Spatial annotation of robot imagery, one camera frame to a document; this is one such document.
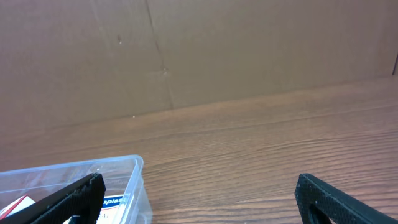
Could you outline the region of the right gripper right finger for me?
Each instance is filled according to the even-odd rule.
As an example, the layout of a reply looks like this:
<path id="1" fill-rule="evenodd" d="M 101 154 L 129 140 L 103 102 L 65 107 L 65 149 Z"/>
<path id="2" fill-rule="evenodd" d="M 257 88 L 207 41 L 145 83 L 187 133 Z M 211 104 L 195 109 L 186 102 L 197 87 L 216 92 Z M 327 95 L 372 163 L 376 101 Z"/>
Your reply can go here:
<path id="1" fill-rule="evenodd" d="M 304 224 L 397 224 L 312 174 L 299 175 L 294 195 Z"/>

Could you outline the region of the clear plastic container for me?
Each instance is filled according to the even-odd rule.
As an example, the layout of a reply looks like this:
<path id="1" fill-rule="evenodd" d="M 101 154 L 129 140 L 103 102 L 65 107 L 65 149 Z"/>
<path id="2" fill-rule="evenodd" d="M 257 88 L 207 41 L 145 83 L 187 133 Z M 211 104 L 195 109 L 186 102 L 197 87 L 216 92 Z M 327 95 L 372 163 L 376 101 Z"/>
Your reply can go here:
<path id="1" fill-rule="evenodd" d="M 126 208 L 120 223 L 150 224 L 152 209 L 144 188 L 141 156 L 130 155 L 1 173 L 1 209 L 23 195 L 35 202 L 91 174 L 100 173 L 106 186 L 104 196 L 123 195 Z"/>

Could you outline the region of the white Hansaplast plaster box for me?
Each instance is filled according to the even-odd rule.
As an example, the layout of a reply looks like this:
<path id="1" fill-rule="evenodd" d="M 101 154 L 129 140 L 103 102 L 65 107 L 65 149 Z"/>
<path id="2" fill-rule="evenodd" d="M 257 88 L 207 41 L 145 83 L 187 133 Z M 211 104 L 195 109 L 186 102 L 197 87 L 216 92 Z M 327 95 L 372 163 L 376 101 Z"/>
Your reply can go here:
<path id="1" fill-rule="evenodd" d="M 96 224 L 120 223 L 126 208 L 123 195 L 105 196 Z"/>

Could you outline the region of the red medicine box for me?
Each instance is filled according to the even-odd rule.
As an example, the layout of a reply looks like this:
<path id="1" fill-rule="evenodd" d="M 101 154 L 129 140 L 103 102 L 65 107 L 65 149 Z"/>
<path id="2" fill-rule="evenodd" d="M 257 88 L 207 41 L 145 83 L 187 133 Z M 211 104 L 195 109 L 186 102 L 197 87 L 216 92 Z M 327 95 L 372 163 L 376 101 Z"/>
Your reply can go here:
<path id="1" fill-rule="evenodd" d="M 4 219 L 8 216 L 13 215 L 31 205 L 33 205 L 35 201 L 28 195 L 23 195 L 1 209 L 1 219 Z"/>

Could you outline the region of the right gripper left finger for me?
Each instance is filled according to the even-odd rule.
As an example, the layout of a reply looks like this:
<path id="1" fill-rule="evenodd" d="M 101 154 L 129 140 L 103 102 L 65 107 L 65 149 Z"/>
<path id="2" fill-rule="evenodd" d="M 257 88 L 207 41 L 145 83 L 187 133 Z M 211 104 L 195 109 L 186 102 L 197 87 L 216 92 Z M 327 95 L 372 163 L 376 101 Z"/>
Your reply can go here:
<path id="1" fill-rule="evenodd" d="M 1 220 L 2 224 L 94 224 L 103 207 L 106 186 L 100 173 L 91 173 L 27 208 Z"/>

